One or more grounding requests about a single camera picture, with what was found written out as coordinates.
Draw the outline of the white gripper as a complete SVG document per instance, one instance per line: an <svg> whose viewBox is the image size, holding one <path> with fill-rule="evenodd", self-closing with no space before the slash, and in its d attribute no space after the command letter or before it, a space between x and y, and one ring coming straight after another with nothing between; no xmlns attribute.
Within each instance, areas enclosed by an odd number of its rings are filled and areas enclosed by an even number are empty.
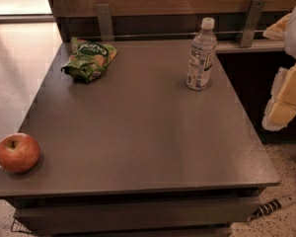
<svg viewBox="0 0 296 237"><path fill-rule="evenodd" d="M285 52L296 59L296 7L262 35L270 40L284 39ZM296 64L290 69L279 68L270 94L261 124L265 130L279 131L296 117Z"/></svg>

